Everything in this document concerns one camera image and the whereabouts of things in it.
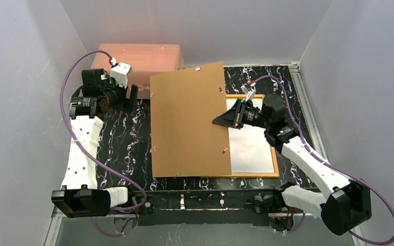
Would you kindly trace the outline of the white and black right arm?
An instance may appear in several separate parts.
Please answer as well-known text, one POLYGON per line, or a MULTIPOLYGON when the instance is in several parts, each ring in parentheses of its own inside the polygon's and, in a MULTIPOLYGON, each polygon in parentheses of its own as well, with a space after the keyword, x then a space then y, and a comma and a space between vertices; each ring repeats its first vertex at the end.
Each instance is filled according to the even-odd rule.
POLYGON ((319 188, 313 192, 293 183, 275 188, 280 207, 294 207, 320 219, 336 235, 371 219, 370 189, 359 181, 327 167, 296 127, 287 120, 288 109, 280 96, 267 94, 262 106, 237 99, 225 113, 213 119, 213 124, 241 129, 245 125, 264 129, 269 145, 293 161, 319 188))

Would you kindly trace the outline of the sky and building photo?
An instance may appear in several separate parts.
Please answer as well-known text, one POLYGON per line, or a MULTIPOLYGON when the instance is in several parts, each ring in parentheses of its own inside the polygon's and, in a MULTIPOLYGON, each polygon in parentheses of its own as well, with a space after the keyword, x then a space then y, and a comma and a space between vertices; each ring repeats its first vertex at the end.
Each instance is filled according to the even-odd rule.
POLYGON ((229 151, 232 177, 278 177, 275 149, 264 136, 264 129, 244 125, 229 128, 229 151))

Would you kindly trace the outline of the brown frame backing board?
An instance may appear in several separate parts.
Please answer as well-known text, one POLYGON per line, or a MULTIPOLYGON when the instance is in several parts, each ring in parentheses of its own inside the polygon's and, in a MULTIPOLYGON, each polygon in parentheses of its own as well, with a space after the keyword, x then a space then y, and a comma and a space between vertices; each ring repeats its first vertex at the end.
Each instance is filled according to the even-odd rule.
POLYGON ((223 63, 154 75, 150 91, 153 177, 230 175, 228 129, 212 122, 227 110, 223 63))

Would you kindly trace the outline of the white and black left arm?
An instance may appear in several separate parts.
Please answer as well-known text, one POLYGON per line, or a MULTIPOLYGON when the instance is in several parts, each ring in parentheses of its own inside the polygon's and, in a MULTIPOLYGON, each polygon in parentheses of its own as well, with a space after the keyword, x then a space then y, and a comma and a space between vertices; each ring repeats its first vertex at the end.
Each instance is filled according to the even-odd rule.
POLYGON ((112 108, 131 111, 138 87, 128 86, 130 65, 120 63, 109 72, 82 71, 83 84, 72 94, 67 123, 71 145, 64 180, 52 191, 51 201, 68 218, 98 217, 129 199, 127 187, 100 190, 96 181, 96 155, 103 117, 112 108))

